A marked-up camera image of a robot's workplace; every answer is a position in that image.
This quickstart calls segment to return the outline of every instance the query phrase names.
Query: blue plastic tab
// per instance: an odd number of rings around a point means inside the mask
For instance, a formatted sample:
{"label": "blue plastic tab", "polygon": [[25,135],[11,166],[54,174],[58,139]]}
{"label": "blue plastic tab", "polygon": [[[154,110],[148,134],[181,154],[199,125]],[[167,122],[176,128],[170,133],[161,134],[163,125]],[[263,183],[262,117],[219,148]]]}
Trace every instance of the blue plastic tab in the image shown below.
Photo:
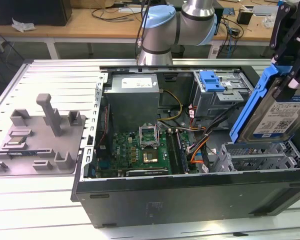
{"label": "blue plastic tab", "polygon": [[200,80],[207,92],[223,92],[225,88],[221,86],[219,78],[213,71],[200,71]]}
{"label": "blue plastic tab", "polygon": [[249,120],[249,116],[252,114],[255,105],[259,102],[260,99],[264,98],[268,92],[267,83],[272,76],[276,74],[285,75],[288,74],[292,66],[275,66],[273,63],[264,69],[262,76],[260,77],[257,85],[255,86],[253,93],[246,102],[242,112],[240,113],[238,119],[233,125],[230,131],[230,138],[232,142],[236,142],[239,137],[239,132],[242,127],[245,125],[246,121]]}
{"label": "blue plastic tab", "polygon": [[217,29],[217,15],[214,14],[213,25],[212,25],[212,27],[211,27],[209,33],[208,33],[207,36],[204,38],[204,40],[203,40],[202,42],[200,42],[197,46],[209,44],[210,41],[212,40],[212,38],[213,38],[214,35],[215,35],[216,29]]}
{"label": "blue plastic tab", "polygon": [[173,6],[157,5],[149,8],[146,23],[143,23],[143,28],[151,29],[158,27],[170,21],[176,15],[176,9]]}

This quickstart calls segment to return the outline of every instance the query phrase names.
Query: metal workbench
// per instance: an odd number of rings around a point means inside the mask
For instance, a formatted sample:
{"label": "metal workbench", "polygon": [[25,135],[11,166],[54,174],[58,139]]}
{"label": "metal workbench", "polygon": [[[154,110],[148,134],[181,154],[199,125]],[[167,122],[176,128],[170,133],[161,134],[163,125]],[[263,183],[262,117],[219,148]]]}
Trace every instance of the metal workbench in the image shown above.
{"label": "metal workbench", "polygon": [[[252,66],[258,74],[270,60],[180,59],[176,65]],[[43,115],[38,93],[50,93],[60,115],[80,110],[89,118],[98,66],[135,65],[134,60],[35,60],[21,66],[0,97],[0,143],[14,109]],[[95,229],[79,202],[70,200],[74,175],[0,177],[0,239],[300,239],[300,200],[278,216]],[[202,204],[205,211],[209,206]]]}

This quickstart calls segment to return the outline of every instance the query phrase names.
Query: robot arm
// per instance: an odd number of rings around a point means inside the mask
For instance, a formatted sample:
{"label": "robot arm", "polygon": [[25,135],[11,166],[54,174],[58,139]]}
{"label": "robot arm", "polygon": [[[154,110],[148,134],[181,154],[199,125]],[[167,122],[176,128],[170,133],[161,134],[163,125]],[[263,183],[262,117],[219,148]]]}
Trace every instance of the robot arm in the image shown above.
{"label": "robot arm", "polygon": [[213,0],[189,0],[176,12],[173,6],[150,7],[138,65],[172,65],[171,46],[205,45],[214,36],[217,16]]}

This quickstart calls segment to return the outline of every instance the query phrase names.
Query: yellow wire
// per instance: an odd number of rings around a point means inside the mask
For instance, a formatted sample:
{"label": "yellow wire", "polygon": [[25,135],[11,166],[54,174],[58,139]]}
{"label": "yellow wire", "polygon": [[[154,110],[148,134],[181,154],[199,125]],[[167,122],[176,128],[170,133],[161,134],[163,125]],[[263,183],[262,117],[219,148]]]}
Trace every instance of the yellow wire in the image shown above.
{"label": "yellow wire", "polygon": [[163,91],[171,94],[171,96],[173,96],[174,99],[178,101],[178,103],[180,105],[180,110],[179,110],[178,114],[175,115],[175,116],[166,117],[166,118],[158,118],[157,120],[166,121],[166,120],[172,120],[172,119],[175,119],[175,118],[179,117],[181,115],[181,113],[182,113],[182,104],[181,104],[181,102],[179,101],[179,99],[172,92],[170,92],[168,90],[165,90],[165,89],[163,89]]}

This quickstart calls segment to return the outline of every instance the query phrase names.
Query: black computer case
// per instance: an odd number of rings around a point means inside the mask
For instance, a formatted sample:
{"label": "black computer case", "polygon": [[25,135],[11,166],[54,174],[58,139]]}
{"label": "black computer case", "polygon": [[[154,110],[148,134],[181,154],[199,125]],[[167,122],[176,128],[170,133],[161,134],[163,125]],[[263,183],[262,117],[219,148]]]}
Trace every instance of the black computer case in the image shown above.
{"label": "black computer case", "polygon": [[[256,86],[252,67],[237,68]],[[300,152],[300,129],[291,141]],[[276,216],[300,199],[300,168],[79,181],[81,160],[71,200],[95,228]]]}
{"label": "black computer case", "polygon": [[0,0],[0,25],[21,23],[65,26],[71,17],[70,0]]}

